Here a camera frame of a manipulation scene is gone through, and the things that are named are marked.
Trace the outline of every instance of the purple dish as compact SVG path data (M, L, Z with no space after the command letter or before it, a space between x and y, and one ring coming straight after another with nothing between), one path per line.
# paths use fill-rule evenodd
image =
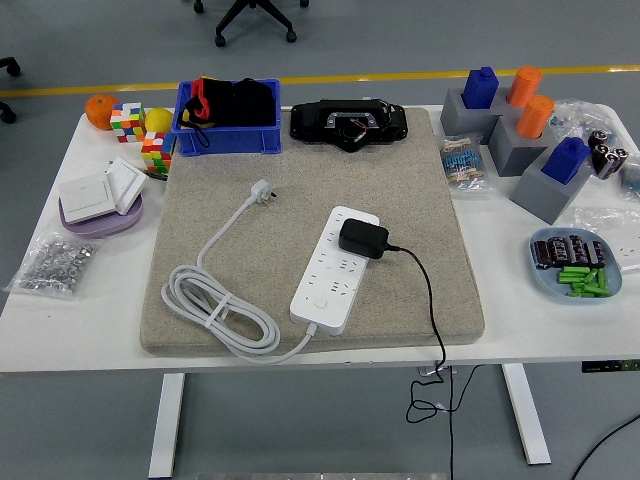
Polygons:
M113 212L78 223L67 223L64 219L62 202L59 199L58 210L60 211L62 226L70 232L85 237L102 237L126 230L140 220L142 216L142 195L138 195L126 215Z

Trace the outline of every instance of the black cable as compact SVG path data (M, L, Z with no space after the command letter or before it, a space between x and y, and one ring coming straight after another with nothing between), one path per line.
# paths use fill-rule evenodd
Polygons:
M434 318L434 314L433 314L433 290L431 288L431 280L429 280L429 275L427 274L427 271L425 270L424 266L422 265L422 263L420 262L420 260L418 259L418 257L410 250L403 248L403 247L396 247L394 245L387 245L386 246L386 250L390 250L392 252L405 252L408 253L409 255L411 255L411 257L416 261L416 263L418 264L418 266L420 267L420 270L422 270L422 274L424 275L425 280L427 281L427 290L429 292L429 319L431 320L431 327L433 328L433 333L435 334L436 338L438 339L438 344L440 345L440 350L442 351L442 359L436 364L435 367L435 374L437 379L436 380L432 380L430 382L420 382L418 380L414 380L413 382L411 382L411 403L409 404L409 408L407 409L407 412L405 414L405 419L407 420L408 423L420 423L423 422L424 420L427 420L429 418L434 417L439 411L444 411L444 412L448 412L449 413L449 478L451 478L451 480L453 480L453 455L454 455L454 441L453 441L453 413L456 412L459 408L460 405L462 404L462 399L464 397L465 392L467 391L467 387L469 386L469 383L471 382L471 379L473 378L473 374L475 373L475 371L481 367L482 365L476 365L475 367L473 367L473 370L471 370L471 373L469 374L469 378L467 379L467 383L465 383L464 388L462 389L462 393L460 394L460 398L458 399L458 405L456 405L456 407L453 407L453 397L454 397L454 391L453 391L453 369L451 368L451 366L449 366L449 408L441 408L436 406L435 404L433 404L432 402L426 401L426 400L420 400L420 399L416 399L415 395L414 395L414 387L416 385L421 385L423 387L426 387L428 385L433 385L435 383L444 383L444 379L442 378L442 376L440 375L440 369L442 368L442 366L444 365L444 363L447 361L447 352L444 348L444 342L442 341L442 337L440 336L440 332L438 331L438 327L436 326L436 321ZM430 413L424 417L421 417L418 420L411 420L411 418L409 418L409 414L410 412L413 410L422 410L422 411L430 411Z
M418 266L420 267L420 270L422 270L422 274L424 275L425 280L427 281L427 290L429 292L429 319L431 320L431 328L433 329L433 333L435 334L436 338L438 339L438 344L440 345L440 350L442 351L442 359L436 364L436 368L435 368L435 374L437 379L436 380L432 380L430 382L420 382L418 380L414 380L411 383L411 403L409 403L409 408L407 409L407 412L405 414L405 419L407 420L408 423L420 423L424 420L427 420L428 418L433 417L435 414L438 413L438 407L436 407L433 403L431 402L427 402L425 400L416 400L416 398L414 397L414 387L416 385L421 385L423 387L429 386L429 385L433 385L436 383L444 383L444 379L440 376L440 369L442 368L442 365L444 365L444 363L447 361L447 352L444 348L444 342L442 341L442 337L440 336L440 332L438 331L438 327L436 326L436 321L433 315L433 289L431 288L431 280L429 279L429 275L427 274L427 271L425 270L424 266L422 265L422 262L420 262L420 260L418 259L418 257L409 249L403 248L403 247L396 247L395 245L387 245L386 246L386 250L390 250L392 252L405 252L408 253L409 255L411 255L411 257L416 261L416 263L418 264ZM411 420L411 418L409 418L409 414L411 412L411 410L416 409L416 410L423 410L423 411L430 411L431 413L420 418L419 420Z
M453 368L449 367L449 478L453 480ZM458 407L460 407L460 403L462 402L462 395L460 395L460 402L458 403Z
M582 467L584 467L584 464L587 463L587 460L589 460L589 458L591 457L591 455L593 455L593 453L598 449L598 447L600 445L602 445L604 442L606 442L609 438L611 438L612 435L614 435L615 433L619 432L620 430L622 430L625 427L628 427L629 425L631 425L633 422L635 422L636 420L638 420L640 418L640 415L636 415L635 417L633 417L631 420L629 420L628 422L620 425L618 428L616 428L615 430L613 430L611 433L609 433L606 437L604 437L602 440L600 440L595 447L593 447L591 449L591 451L587 454L586 457L584 457L584 459L582 460L582 462L580 463L580 465L578 465L578 468L576 469L576 471L573 473L573 476L571 477L571 480L576 480L578 473L580 473L580 470L582 470Z

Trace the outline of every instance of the table leg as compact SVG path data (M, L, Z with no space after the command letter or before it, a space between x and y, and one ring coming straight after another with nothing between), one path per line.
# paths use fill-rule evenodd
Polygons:
M180 423L184 373L167 373L162 380L149 478L171 478Z
M502 365L502 372L509 389L527 463L529 465L550 464L551 457L524 366L521 363L506 363Z

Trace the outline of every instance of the chair leg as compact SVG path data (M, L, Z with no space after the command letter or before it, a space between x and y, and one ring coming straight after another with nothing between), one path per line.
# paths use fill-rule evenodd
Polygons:
M0 68L7 67L7 73L12 77L20 75L20 65L13 57L0 58Z
M297 40L296 32L293 31L293 24L273 3L269 0L256 0L256 4L287 28L287 42L293 43Z
M13 123L16 121L16 114L9 108L6 103L0 102L0 120L4 123Z
M216 46L224 47L227 43L224 37L222 36L222 31L227 28L234 18L238 16L238 14L247 8L249 5L249 0L236 0L236 2L232 5L226 15L222 18L218 26L216 27Z

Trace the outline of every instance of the capacitor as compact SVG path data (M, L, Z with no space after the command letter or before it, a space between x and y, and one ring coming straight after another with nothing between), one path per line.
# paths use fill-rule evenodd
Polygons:
M607 164L607 160L604 158L609 153L609 147L604 144L596 145L591 151L591 163L596 174L599 174L603 167Z
M627 151L624 148L616 148L613 150L613 153L618 155L618 158L620 159L620 161L613 166L613 171L611 172L611 173L616 173L618 170L620 170L620 167L625 162L625 160L629 158L629 153L627 153Z
M608 138L609 135L607 135L602 130L594 130L593 132L591 132L591 135L589 135L589 148L593 150L594 148L596 148L596 145L602 145L607 141Z
M605 164L598 173L598 178L606 180L613 173L613 167L620 161L620 158L613 152L609 152L604 156Z

